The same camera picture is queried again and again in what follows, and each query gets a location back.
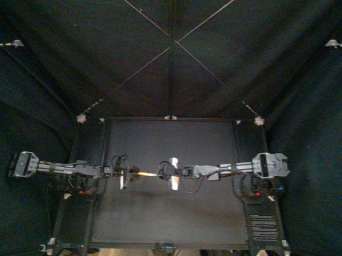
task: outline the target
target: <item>black fabric enclosure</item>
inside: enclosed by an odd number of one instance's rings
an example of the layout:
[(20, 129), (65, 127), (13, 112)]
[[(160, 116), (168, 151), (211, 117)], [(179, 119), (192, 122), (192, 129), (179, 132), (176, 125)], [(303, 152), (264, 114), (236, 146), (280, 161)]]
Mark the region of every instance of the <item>black fabric enclosure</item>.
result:
[(292, 252), (340, 254), (340, 1), (18, 0), (0, 19), (0, 255), (39, 255), (57, 208), (47, 180), (6, 179), (13, 153), (68, 162), (89, 119), (258, 115)]

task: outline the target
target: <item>black curtain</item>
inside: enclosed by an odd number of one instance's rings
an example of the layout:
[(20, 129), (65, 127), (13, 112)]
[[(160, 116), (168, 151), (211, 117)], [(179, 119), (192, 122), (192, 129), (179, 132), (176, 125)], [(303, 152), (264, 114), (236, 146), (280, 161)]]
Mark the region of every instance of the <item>black curtain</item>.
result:
[(342, 49), (322, 46), (279, 98), (268, 139), (290, 158), (286, 235), (303, 255), (342, 252)]
[[(0, 24), (1, 42), (13, 39)], [(56, 208), (45, 179), (6, 178), (12, 155), (25, 150), (47, 161), (68, 161), (76, 132), (52, 80), (41, 74), (26, 48), (0, 48), (0, 255), (6, 256), (39, 255)]]

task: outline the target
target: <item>metal rod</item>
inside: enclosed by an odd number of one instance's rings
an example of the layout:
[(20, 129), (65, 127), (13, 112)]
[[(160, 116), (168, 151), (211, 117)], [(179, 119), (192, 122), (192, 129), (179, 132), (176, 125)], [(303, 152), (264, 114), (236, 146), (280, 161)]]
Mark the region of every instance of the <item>metal rod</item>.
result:
[[(195, 57), (195, 55), (188, 51), (188, 49), (180, 44), (179, 41), (175, 41), (175, 43), (179, 45), (179, 47), (185, 51), (185, 53), (193, 58), (193, 60), (197, 62), (197, 64), (207, 70), (207, 72), (211, 74), (211, 76), (218, 80), (218, 82), (226, 87), (230, 88), (227, 86), (227, 84), (219, 79), (219, 77), (214, 74), (214, 72), (207, 68), (207, 66), (200, 62), (200, 60)], [(244, 107), (251, 111), (251, 113), (255, 116), (259, 116), (258, 112), (251, 108), (251, 106), (246, 103), (246, 101), (240, 98), (240, 103), (244, 105)]]
[[(133, 74), (132, 74), (113, 89), (111, 89), (111, 90), (108, 91), (107, 95), (109, 95), (119, 87), (121, 87), (121, 86), (137, 75), (137, 73), (140, 73), (140, 71), (141, 71), (145, 67), (148, 67), (148, 66), (151, 65), (151, 63), (152, 63), (168, 50), (169, 50), (169, 47), (168, 47), (163, 52), (160, 52), (160, 53), (144, 64), (144, 66), (143, 66), (137, 71), (135, 71)], [(100, 98), (100, 99), (83, 111), (83, 113), (81, 113), (80, 115), (83, 115), (84, 113), (89, 112), (89, 111), (95, 108), (95, 106), (97, 106), (97, 105), (100, 104), (100, 102), (103, 102), (103, 101), (104, 101), (104, 99)]]
[(109, 90), (109, 92), (107, 93), (107, 95), (111, 94), (120, 86), (123, 86), (123, 85), (137, 75), (137, 73), (140, 73), (141, 70), (143, 70), (144, 68), (147, 68), (147, 67), (152, 64), (152, 62), (153, 62), (168, 50), (169, 50), (169, 47), (168, 47), (167, 49), (164, 49), (164, 51), (160, 52), (160, 53), (143, 65), (143, 67), (141, 67), (137, 71), (135, 71), (133, 74), (132, 74), (113, 89)]
[(199, 23), (199, 25), (193, 28), (193, 29), (191, 29), (189, 31), (188, 31), (188, 33), (177, 40), (177, 42), (180, 42), (183, 39), (185, 39), (185, 37), (188, 37), (188, 35), (189, 34), (192, 34), (192, 32), (199, 28), (199, 27), (201, 27), (231, 4), (232, 4), (232, 2), (234, 2), (235, 0), (231, 0), (228, 3), (226, 3), (220, 8), (219, 8), (219, 10), (216, 11), (216, 12), (214, 12), (210, 16), (208, 16), (208, 18), (204, 20), (204, 21), (201, 21), (200, 23)]
[(148, 16), (143, 13), (141, 9), (137, 9), (133, 4), (124, 0), (124, 2), (133, 8), (133, 10), (153, 24), (153, 26), (169, 37), (169, 34), (163, 30), (163, 28), (148, 18)]
[(224, 84), (224, 82), (218, 78), (218, 76), (210, 71), (207, 66), (200, 62), (200, 60), (193, 56), (193, 54), (188, 51), (188, 49), (179, 43), (179, 41), (175, 41), (175, 43), (179, 45), (179, 47), (185, 51), (185, 53), (192, 57), (192, 59), (197, 62), (197, 64), (207, 70), (207, 72), (211, 74), (211, 76), (219, 81), (219, 83), (228, 88), (228, 86)]
[(175, 56), (175, 17), (176, 15), (176, 0), (169, 1), (169, 17), (168, 17), (168, 26), (169, 26), (169, 55), (168, 55), (168, 115), (172, 119), (173, 112), (173, 56)]

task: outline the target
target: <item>bracket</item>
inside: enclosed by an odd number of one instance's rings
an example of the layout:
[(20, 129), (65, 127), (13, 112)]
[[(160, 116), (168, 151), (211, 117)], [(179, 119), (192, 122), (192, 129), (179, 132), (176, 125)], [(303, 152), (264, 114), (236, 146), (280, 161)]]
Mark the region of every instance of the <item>bracket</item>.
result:
[(156, 243), (155, 244), (155, 249), (163, 250), (165, 253), (173, 253), (176, 250), (176, 246), (172, 243)]

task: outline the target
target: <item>wire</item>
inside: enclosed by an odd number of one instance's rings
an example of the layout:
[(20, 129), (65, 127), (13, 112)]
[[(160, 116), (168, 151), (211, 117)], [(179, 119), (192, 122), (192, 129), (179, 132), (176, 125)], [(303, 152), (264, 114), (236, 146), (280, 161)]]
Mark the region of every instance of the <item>wire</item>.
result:
[(188, 191), (188, 190), (185, 189), (185, 186), (184, 186), (181, 177), (179, 178), (179, 181), (180, 181), (180, 186), (181, 186), (183, 190), (185, 191), (185, 193), (188, 193), (188, 194), (195, 194), (195, 193), (197, 193), (197, 191), (199, 191), (200, 188), (201, 188), (203, 181), (204, 181), (204, 176), (200, 177), (200, 181), (199, 181), (197, 188), (196, 188), (193, 191)]

